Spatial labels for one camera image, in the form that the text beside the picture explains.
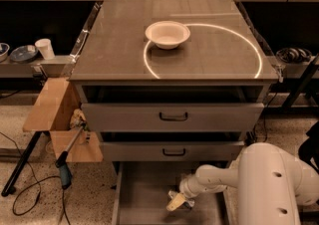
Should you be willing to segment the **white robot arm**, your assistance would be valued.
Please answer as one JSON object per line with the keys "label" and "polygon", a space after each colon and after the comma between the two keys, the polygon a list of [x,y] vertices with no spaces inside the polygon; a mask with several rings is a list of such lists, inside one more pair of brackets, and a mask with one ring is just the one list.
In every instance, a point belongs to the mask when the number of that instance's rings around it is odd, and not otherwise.
{"label": "white robot arm", "polygon": [[319,200],[319,174],[308,163],[265,142],[246,147],[236,168],[202,165],[170,194],[173,211],[201,193],[234,187],[238,225],[301,225],[298,208]]}

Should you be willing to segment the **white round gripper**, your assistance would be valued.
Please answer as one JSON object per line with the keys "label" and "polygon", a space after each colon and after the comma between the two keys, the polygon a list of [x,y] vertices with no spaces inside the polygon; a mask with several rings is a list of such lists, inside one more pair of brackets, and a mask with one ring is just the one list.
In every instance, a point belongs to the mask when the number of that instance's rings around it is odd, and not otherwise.
{"label": "white round gripper", "polygon": [[186,198],[194,198],[198,196],[203,189],[203,186],[198,182],[194,174],[184,175],[179,184],[179,191],[182,193],[170,192],[170,202],[166,206],[167,211],[174,211],[180,207]]}

